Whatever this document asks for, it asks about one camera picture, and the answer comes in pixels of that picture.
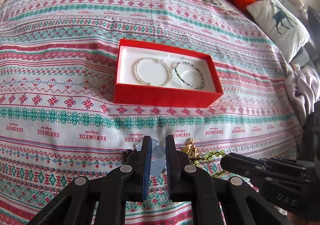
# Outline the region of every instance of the translucent blue bead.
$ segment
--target translucent blue bead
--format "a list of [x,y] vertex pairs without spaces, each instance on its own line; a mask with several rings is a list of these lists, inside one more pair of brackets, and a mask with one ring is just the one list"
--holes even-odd
[[152,156],[154,158],[162,158],[165,156],[165,149],[162,146],[156,146],[152,150]]
[[[154,148],[156,146],[159,146],[159,141],[153,138],[152,139],[152,148]],[[142,140],[137,143],[136,150],[140,151],[141,147],[142,147]]]
[[158,177],[165,168],[165,157],[155,159],[151,163],[150,176]]

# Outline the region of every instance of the screw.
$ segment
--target screw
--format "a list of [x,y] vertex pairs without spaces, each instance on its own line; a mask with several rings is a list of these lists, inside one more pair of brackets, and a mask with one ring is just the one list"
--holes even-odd
[[236,186],[239,186],[242,184],[242,179],[239,178],[239,177],[232,177],[230,182],[233,184],[233,185],[236,185]]
[[84,177],[78,177],[75,180],[76,185],[84,185],[87,182],[87,179]]
[[195,172],[197,169],[196,169],[196,167],[195,167],[194,165],[189,164],[189,165],[186,165],[186,166],[184,167],[184,170],[185,170],[186,172]]
[[121,172],[131,172],[132,171],[132,167],[128,164],[123,165],[122,167],[120,167],[120,171]]

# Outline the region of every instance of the white beaded bracelet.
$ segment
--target white beaded bracelet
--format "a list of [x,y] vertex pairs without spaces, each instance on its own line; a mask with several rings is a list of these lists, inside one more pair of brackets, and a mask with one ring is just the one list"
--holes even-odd
[[162,64],[162,65],[164,65],[164,66],[166,67],[167,72],[168,72],[168,74],[169,74],[169,81],[168,81],[166,84],[164,84],[163,86],[160,86],[160,87],[167,87],[167,86],[172,82],[172,70],[171,70],[171,68],[170,68],[163,60],[158,59],[158,58],[147,57],[147,58],[144,58],[144,59],[141,59],[140,61],[138,61],[138,62],[135,64],[135,66],[134,66],[134,74],[135,74],[136,78],[137,78],[140,82],[144,83],[145,85],[153,86],[153,87],[155,86],[155,85],[152,85],[152,84],[149,83],[149,82],[144,81],[144,80],[140,77],[140,75],[139,75],[139,73],[138,73],[138,66],[139,66],[139,64],[142,63],[143,61],[146,61],[146,60],[156,61],[156,62],[158,62],[158,63],[160,63],[160,64]]

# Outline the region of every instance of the pearl bracelet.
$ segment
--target pearl bracelet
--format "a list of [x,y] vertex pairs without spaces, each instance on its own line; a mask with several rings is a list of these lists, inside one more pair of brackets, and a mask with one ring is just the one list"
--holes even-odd
[[171,70],[171,68],[170,68],[163,60],[158,59],[158,58],[147,57],[147,58],[144,58],[144,59],[141,59],[140,61],[138,61],[138,62],[135,64],[135,66],[134,66],[134,74],[135,74],[136,78],[137,78],[140,82],[142,82],[143,84],[145,84],[145,85],[153,86],[153,87],[155,86],[155,85],[152,85],[152,84],[149,83],[149,82],[144,81],[144,80],[140,77],[140,75],[139,75],[139,73],[138,73],[138,66],[139,66],[139,64],[142,63],[143,61],[146,61],[146,60],[153,60],[153,61],[156,61],[156,62],[158,62],[158,63],[160,63],[160,64],[162,64],[162,65],[165,66],[165,68],[167,69],[167,72],[168,72],[168,74],[169,74],[169,81],[168,81],[166,84],[164,84],[163,86],[160,86],[160,87],[167,87],[167,86],[172,82],[172,70]]
[[[187,83],[185,80],[183,80],[183,79],[181,78],[181,76],[178,74],[178,71],[177,71],[177,68],[178,68],[178,66],[179,66],[180,64],[188,64],[188,65],[190,65],[193,69],[196,69],[196,71],[197,71],[197,72],[200,74],[200,76],[201,76],[202,85],[199,86],[199,87],[196,87],[196,86],[191,85],[190,83]],[[174,70],[175,70],[177,76],[179,77],[179,79],[180,79],[182,82],[184,82],[186,85],[188,85],[188,86],[190,86],[190,87],[192,87],[192,88],[198,89],[198,90],[204,88],[205,84],[204,84],[203,74],[202,74],[202,72],[200,72],[200,70],[199,70],[197,67],[195,67],[193,64],[191,64],[191,63],[189,63],[189,62],[179,62],[179,63],[177,63],[176,66],[174,67]]]

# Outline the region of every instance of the patterned fabric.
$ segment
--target patterned fabric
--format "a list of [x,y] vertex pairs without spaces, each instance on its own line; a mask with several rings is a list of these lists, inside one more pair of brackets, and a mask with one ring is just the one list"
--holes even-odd
[[[26,224],[76,176],[105,176],[144,135],[177,148],[296,155],[302,129],[284,88],[288,65],[243,15],[202,0],[5,0],[0,8],[0,223]],[[207,109],[112,103],[121,38],[210,54],[224,95]],[[219,159],[207,162],[209,173]],[[166,174],[126,223],[191,224]]]

